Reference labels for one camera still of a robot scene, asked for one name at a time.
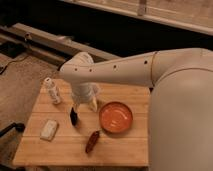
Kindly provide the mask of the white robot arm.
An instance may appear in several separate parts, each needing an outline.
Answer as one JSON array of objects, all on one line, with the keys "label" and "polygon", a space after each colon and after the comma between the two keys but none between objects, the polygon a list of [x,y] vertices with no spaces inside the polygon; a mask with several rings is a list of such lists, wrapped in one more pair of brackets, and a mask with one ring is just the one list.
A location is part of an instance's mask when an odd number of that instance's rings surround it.
[{"label": "white robot arm", "polygon": [[75,97],[94,83],[151,88],[149,171],[213,171],[212,50],[162,50],[99,63],[80,52],[59,72]]}]

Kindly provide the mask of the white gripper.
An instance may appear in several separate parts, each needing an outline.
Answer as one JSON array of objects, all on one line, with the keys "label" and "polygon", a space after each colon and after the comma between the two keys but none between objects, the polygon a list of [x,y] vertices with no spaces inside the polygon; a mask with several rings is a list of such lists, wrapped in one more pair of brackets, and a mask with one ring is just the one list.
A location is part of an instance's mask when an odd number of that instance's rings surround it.
[{"label": "white gripper", "polygon": [[78,112],[81,103],[88,103],[93,112],[98,110],[97,98],[95,97],[99,91],[99,87],[94,83],[82,83],[71,85],[71,96],[74,101],[73,110]]}]

